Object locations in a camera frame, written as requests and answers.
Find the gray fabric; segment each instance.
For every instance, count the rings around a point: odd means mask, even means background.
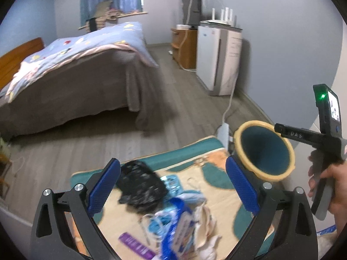
[[[0,91],[0,98],[2,98],[4,95],[6,95],[6,92],[8,90],[8,87],[10,87],[10,83],[8,83],[5,87],[3,87]]]
[[[157,69],[136,53],[106,50],[49,72],[10,104],[0,98],[0,133],[5,139],[40,132],[71,119],[128,106],[139,112],[136,127],[148,128],[157,104]]]

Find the black monitor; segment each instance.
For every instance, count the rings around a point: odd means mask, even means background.
[[[199,26],[200,21],[202,20],[202,6],[201,0],[182,0],[182,9],[183,9],[183,24],[191,26]]]

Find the wooden cabinet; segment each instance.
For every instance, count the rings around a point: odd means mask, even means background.
[[[172,28],[173,59],[185,69],[196,67],[197,30],[177,30]]]

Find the blue plastic wrapper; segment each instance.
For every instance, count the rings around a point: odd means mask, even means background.
[[[177,208],[177,215],[172,220],[168,233],[162,241],[162,260],[180,260],[189,249],[194,231],[191,209],[179,198],[170,202]]]

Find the rug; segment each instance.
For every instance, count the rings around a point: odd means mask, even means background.
[[[225,161],[228,156],[221,142],[210,136],[181,149],[137,158],[156,171],[159,176],[176,174],[184,189],[191,188],[188,181],[190,178],[198,182],[198,186],[207,198],[211,213],[217,219],[214,235],[222,236],[216,246],[217,260],[223,260],[229,255],[252,220],[252,214],[245,210],[225,172]],[[91,175],[100,171],[101,169],[73,174],[71,186],[86,183]],[[154,251],[155,247],[147,243],[138,222],[141,216],[132,212],[127,205],[118,204],[120,196],[121,191],[114,188],[102,212],[95,214],[93,219],[121,259],[138,260],[141,258],[118,241],[122,233],[130,233]],[[73,231],[79,251],[88,255],[75,225]],[[258,255],[267,252],[274,237],[273,232],[274,228],[271,226]],[[199,257],[191,252],[188,259],[199,260]]]

